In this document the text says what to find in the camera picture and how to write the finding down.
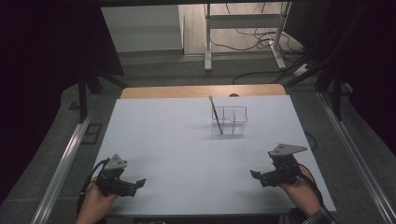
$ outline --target plaid sleeve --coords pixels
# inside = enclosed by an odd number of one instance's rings
[[[319,211],[317,211],[312,217],[309,217],[303,224],[337,224],[330,214],[330,212],[326,209],[326,207],[322,207]]]

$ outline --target table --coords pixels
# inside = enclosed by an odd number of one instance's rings
[[[115,105],[96,162],[118,153],[128,161],[122,180],[147,181],[133,198],[117,199],[109,214],[287,213],[294,205],[282,189],[263,188],[249,172],[274,170],[267,152],[278,143],[309,148],[291,99],[282,89],[279,85],[126,89]],[[230,92],[240,97],[224,97]],[[244,135],[211,134],[209,94],[217,105],[247,107]],[[326,206],[334,211],[312,151],[295,158],[311,170]]]

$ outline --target gray floor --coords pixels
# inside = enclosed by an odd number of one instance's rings
[[[228,85],[233,78],[248,72],[267,71],[241,77],[236,84],[260,84],[273,81],[279,73],[271,54],[214,56],[211,73],[204,71],[202,56],[186,57],[178,52],[159,54],[120,55],[125,77],[120,80],[131,87],[180,86],[180,85]],[[106,126],[111,117],[121,88],[100,79],[104,91],[94,111],[91,124],[102,124],[96,144],[89,145],[91,136],[85,136],[78,148],[77,156],[67,174],[58,200],[49,216],[48,223],[73,223],[78,193],[86,175],[93,167],[101,146]],[[314,155],[337,208],[334,213],[339,223],[384,223],[375,203],[361,181],[346,148],[334,129],[328,115],[318,99],[314,88],[315,77],[286,88],[299,119],[306,132],[318,145]],[[28,223],[43,197],[64,149],[78,123],[78,111],[70,105],[78,100],[74,86],[66,90],[57,118],[35,158],[0,207],[0,223]],[[393,171],[396,160],[385,144],[375,135],[348,102],[342,99],[342,116],[351,136],[361,151],[379,184],[396,204],[396,183]],[[308,140],[314,145],[310,136]],[[109,223],[132,223],[130,218],[110,218]]]

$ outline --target wall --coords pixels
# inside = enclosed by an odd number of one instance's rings
[[[182,49],[177,6],[103,7],[117,52]]]

